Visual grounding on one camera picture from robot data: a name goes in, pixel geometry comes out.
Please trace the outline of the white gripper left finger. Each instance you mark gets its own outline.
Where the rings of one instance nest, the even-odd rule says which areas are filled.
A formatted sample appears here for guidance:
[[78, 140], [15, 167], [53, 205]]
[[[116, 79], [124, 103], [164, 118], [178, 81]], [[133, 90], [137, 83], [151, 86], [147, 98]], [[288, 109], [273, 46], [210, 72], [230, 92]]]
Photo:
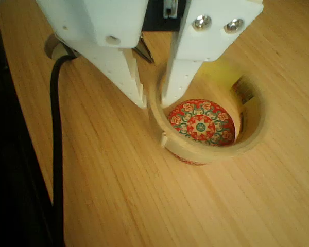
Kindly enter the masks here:
[[147, 107], [132, 49], [147, 1], [38, 1], [54, 33], [99, 69], [139, 108]]

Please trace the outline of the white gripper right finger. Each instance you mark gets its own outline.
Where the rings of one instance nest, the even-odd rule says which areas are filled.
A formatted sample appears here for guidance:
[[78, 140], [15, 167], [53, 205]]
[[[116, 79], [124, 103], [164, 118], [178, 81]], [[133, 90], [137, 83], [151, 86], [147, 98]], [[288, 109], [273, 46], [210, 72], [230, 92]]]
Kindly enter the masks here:
[[161, 105], [179, 100], [202, 63], [217, 60], [262, 11], [262, 1], [186, 1], [171, 40]]

